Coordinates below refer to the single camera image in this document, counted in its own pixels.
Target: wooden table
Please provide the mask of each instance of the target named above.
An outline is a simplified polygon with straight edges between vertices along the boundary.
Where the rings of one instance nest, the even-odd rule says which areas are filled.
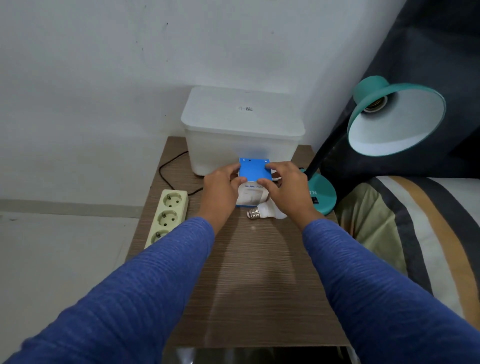
[[[169,137],[160,164],[187,150],[185,138]],[[310,146],[299,146],[293,162],[307,167]],[[188,154],[162,169],[177,190],[202,186]],[[147,240],[160,199],[168,186],[158,172],[150,187],[127,259]],[[190,197],[187,218],[200,205]],[[236,208],[217,235],[200,278],[169,345],[196,348],[348,345],[328,304],[301,234],[290,219],[249,220]],[[329,218],[336,221],[335,215]]]

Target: striped bedding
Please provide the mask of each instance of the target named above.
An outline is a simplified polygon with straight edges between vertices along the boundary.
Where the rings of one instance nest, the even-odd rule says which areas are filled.
[[[480,181],[382,176],[335,208],[358,242],[480,329]]]

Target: black cable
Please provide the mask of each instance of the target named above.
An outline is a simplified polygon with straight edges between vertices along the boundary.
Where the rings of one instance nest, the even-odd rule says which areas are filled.
[[[163,179],[163,182],[165,182],[165,183],[170,187],[170,189],[172,189],[172,190],[176,190],[176,188],[173,187],[173,186],[170,184],[170,182],[168,182],[168,181],[165,179],[165,177],[162,175],[162,168],[165,167],[167,164],[173,162],[173,161],[176,160],[177,158],[179,158],[179,157],[181,157],[181,156],[183,156],[184,154],[187,154],[187,153],[188,153],[188,151],[183,152],[183,153],[180,153],[180,154],[178,154],[175,158],[172,158],[172,159],[169,160],[168,162],[166,162],[166,163],[162,164],[160,167],[158,167],[158,174],[160,175],[160,178]],[[191,194],[188,194],[188,196],[193,196],[194,194],[196,194],[197,192],[200,192],[200,191],[203,190],[203,189],[204,189],[204,188],[201,187],[201,188],[199,188],[198,190],[193,191]]]

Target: label sticker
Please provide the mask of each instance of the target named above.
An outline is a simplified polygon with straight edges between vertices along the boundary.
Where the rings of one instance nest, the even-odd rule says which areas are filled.
[[[253,107],[251,107],[251,106],[238,106],[237,110],[238,111],[253,111]]]

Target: white storage box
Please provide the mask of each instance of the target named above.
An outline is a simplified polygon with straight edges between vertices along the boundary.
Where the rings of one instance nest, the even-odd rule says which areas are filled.
[[[305,134],[292,96],[261,91],[194,87],[181,121],[200,176],[239,158],[291,160]]]

